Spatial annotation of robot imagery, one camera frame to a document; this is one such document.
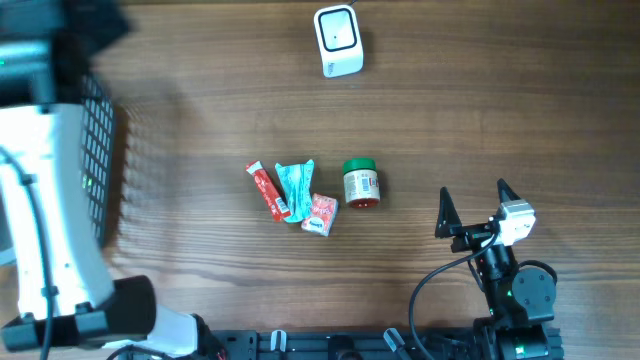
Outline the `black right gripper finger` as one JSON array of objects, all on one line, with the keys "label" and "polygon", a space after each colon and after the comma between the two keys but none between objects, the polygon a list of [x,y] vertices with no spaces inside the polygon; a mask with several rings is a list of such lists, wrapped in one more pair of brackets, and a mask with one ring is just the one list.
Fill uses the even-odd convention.
[{"label": "black right gripper finger", "polygon": [[456,211],[451,195],[446,187],[439,193],[439,211],[434,236],[436,238],[451,238],[461,233],[462,222]]},{"label": "black right gripper finger", "polygon": [[497,181],[497,190],[500,203],[519,201],[521,199],[503,178]]}]

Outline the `green lid spread jar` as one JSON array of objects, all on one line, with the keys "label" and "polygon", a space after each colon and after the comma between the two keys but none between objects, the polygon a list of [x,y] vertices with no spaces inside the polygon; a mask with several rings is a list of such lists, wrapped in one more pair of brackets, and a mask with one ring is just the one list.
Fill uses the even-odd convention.
[{"label": "green lid spread jar", "polygon": [[353,158],[343,164],[346,203],[356,209],[373,208],[380,202],[376,163],[371,158]]}]

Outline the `red small carton box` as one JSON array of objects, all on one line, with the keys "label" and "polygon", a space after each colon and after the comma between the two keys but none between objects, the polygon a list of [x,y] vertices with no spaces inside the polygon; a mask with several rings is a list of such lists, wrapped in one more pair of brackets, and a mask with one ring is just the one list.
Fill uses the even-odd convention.
[{"label": "red small carton box", "polygon": [[334,198],[314,194],[310,216],[301,223],[304,231],[329,236],[338,211],[338,201]]}]

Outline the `teal wipes packet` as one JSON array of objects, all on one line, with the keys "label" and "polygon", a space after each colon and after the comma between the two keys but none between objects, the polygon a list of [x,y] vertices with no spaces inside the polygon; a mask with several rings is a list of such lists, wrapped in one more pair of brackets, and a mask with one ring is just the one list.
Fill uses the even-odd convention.
[{"label": "teal wipes packet", "polygon": [[283,166],[275,165],[282,190],[286,198],[290,215],[285,218],[287,223],[300,223],[310,216],[312,196],[310,193],[315,163],[308,160],[303,164]]}]

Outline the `red snack stick packet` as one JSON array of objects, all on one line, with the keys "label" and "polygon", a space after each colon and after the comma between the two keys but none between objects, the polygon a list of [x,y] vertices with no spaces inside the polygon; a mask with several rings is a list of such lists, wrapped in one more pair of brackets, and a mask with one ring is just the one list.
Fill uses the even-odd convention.
[{"label": "red snack stick packet", "polygon": [[246,166],[246,172],[249,173],[256,184],[261,196],[275,222],[281,222],[291,215],[291,211],[279,191],[274,185],[270,175],[264,169],[260,161],[254,161]]}]

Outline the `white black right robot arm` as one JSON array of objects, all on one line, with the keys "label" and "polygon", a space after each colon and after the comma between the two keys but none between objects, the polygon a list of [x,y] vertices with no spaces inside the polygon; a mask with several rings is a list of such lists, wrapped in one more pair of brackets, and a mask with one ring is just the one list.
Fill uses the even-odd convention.
[{"label": "white black right robot arm", "polygon": [[475,346],[484,359],[562,359],[560,331],[548,326],[558,275],[541,261],[517,261],[513,252],[532,231],[535,210],[505,180],[497,189],[496,214],[474,225],[461,222],[447,188],[439,195],[435,236],[450,238],[452,252],[471,255],[467,263],[489,308],[488,317],[474,321]]}]

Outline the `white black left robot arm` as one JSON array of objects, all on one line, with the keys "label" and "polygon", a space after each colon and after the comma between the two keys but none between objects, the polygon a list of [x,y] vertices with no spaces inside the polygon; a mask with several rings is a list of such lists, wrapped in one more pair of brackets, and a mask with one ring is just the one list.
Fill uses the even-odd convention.
[{"label": "white black left robot arm", "polygon": [[115,112],[91,60],[129,29],[115,1],[1,5],[1,201],[19,284],[1,330],[10,352],[226,355],[201,317],[160,305],[149,278],[114,279],[96,238]]}]

